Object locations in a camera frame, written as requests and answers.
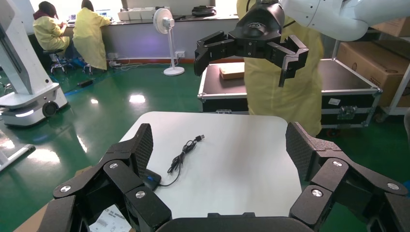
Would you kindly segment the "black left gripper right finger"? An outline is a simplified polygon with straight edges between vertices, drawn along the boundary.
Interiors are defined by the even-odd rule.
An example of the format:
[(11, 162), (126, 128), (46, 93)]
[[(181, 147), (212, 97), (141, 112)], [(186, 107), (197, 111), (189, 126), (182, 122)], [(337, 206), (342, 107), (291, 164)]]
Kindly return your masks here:
[(352, 161), (335, 143), (314, 138), (298, 123), (286, 129), (286, 151), (308, 182), (289, 216), (318, 232), (334, 204), (348, 208), (369, 232), (410, 229), (408, 189)]

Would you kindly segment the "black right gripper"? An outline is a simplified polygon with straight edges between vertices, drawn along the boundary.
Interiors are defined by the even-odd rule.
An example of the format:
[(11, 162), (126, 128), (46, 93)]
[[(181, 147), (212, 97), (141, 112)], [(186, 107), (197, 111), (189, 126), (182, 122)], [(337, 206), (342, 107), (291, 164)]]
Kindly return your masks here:
[(277, 0), (239, 0), (239, 22), (229, 32), (218, 31), (197, 41), (194, 74), (201, 76), (211, 61), (238, 56), (267, 58), (280, 68), (278, 87), (305, 67), (309, 49), (295, 36), (280, 43), (285, 22)]

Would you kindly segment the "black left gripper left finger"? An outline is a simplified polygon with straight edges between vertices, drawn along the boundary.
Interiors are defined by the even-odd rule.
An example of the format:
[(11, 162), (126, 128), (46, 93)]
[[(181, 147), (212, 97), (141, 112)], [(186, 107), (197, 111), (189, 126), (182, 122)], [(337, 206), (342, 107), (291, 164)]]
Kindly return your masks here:
[(111, 145), (95, 166), (56, 187), (39, 231), (87, 232), (112, 205), (136, 231), (157, 231), (172, 212), (143, 182), (152, 151), (151, 126), (143, 123), (131, 139)]

